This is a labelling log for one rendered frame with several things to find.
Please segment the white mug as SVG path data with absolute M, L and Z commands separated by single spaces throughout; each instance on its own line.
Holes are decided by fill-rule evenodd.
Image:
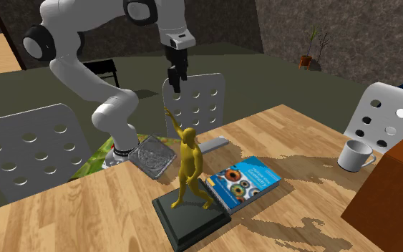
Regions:
M 376 160 L 377 158 L 373 154 L 373 149 L 369 145 L 358 140 L 348 140 L 337 163 L 344 170 L 357 173 Z

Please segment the yellow human figure dark base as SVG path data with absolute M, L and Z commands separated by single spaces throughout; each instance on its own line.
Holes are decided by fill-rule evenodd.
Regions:
M 169 109 L 173 127 L 181 138 L 179 188 L 152 201 L 174 252 L 183 252 L 231 221 L 224 207 L 210 194 L 199 178 L 203 173 L 203 154 L 192 127 L 184 130 Z

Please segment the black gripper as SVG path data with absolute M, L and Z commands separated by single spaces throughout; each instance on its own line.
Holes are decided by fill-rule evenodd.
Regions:
M 164 49 L 166 59 L 172 65 L 167 69 L 169 85 L 173 87 L 174 93 L 180 93 L 180 79 L 183 81 L 188 79 L 188 51 L 187 49 L 177 50 L 169 46 L 164 46 Z

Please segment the grey flat bar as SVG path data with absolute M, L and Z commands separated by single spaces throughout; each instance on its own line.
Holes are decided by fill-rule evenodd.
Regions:
M 223 136 L 215 137 L 212 140 L 208 140 L 206 142 L 202 142 L 198 145 L 202 154 L 206 154 L 213 150 L 218 149 L 219 147 L 225 146 L 229 143 L 229 140 Z

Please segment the grey chair with round holes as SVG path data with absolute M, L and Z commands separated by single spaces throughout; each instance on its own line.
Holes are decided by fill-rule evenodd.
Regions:
M 223 125 L 225 79 L 221 73 L 189 76 L 175 93 L 169 80 L 162 85 L 163 104 L 181 129 L 192 127 L 198 134 Z
M 369 85 L 344 132 L 384 154 L 403 140 L 403 89 L 382 82 Z
M 62 103 L 0 117 L 0 191 L 8 203 L 66 183 L 91 155 Z

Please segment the blue book with eye pictures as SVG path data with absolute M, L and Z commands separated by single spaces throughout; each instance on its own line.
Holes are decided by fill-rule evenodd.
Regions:
M 215 199 L 234 214 L 279 185 L 281 177 L 256 156 L 248 157 L 205 180 Z

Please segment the potted plant orange pot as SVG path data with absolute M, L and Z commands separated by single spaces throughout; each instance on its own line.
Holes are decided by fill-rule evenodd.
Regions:
M 318 39 L 319 43 L 317 45 L 318 52 L 317 57 L 313 58 L 311 55 L 311 49 L 314 43 L 314 40 Z M 311 26 L 311 34 L 309 35 L 309 47 L 308 51 L 305 55 L 302 55 L 298 64 L 298 68 L 305 67 L 306 70 L 309 70 L 313 67 L 317 71 L 321 71 L 320 60 L 322 56 L 322 52 L 325 48 L 330 47 L 329 42 L 331 37 L 327 32 L 323 33 L 322 28 L 319 25 Z

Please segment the black stool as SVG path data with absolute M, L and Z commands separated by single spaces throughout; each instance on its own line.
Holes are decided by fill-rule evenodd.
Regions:
M 112 77 L 115 79 L 115 86 L 120 87 L 116 74 L 117 69 L 113 59 L 105 59 L 96 62 L 85 62 L 84 66 L 96 75 L 111 72 Z

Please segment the wooden table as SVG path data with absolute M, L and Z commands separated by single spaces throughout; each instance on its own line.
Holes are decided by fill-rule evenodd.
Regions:
M 204 176 L 255 155 L 281 182 L 187 252 L 382 252 L 341 217 L 372 172 L 338 166 L 344 135 L 285 105 L 199 140 L 219 135 L 229 143 L 205 155 Z M 0 252 L 173 252 L 152 201 L 178 170 L 151 180 L 123 163 L 0 207 Z

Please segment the orange brown box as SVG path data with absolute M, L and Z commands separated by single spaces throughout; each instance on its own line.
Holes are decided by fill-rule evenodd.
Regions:
M 403 252 L 403 140 L 383 155 L 341 217 L 384 252 Z

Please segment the grey square textured dish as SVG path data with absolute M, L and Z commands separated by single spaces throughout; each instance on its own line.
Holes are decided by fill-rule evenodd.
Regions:
M 154 135 L 146 137 L 128 156 L 148 177 L 157 180 L 177 157 L 174 150 Z

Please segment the green patterned robot stand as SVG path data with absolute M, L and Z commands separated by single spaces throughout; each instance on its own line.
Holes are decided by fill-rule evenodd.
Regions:
M 138 139 L 142 142 L 149 135 L 138 134 Z M 169 138 L 169 137 L 157 137 L 161 142 L 170 147 L 171 145 L 179 145 L 181 140 Z M 105 156 L 111 150 L 113 145 L 113 140 L 110 137 L 92 157 L 71 177 L 71 180 L 77 178 L 82 178 L 86 175 L 95 173 L 103 169 L 103 164 L 105 163 Z

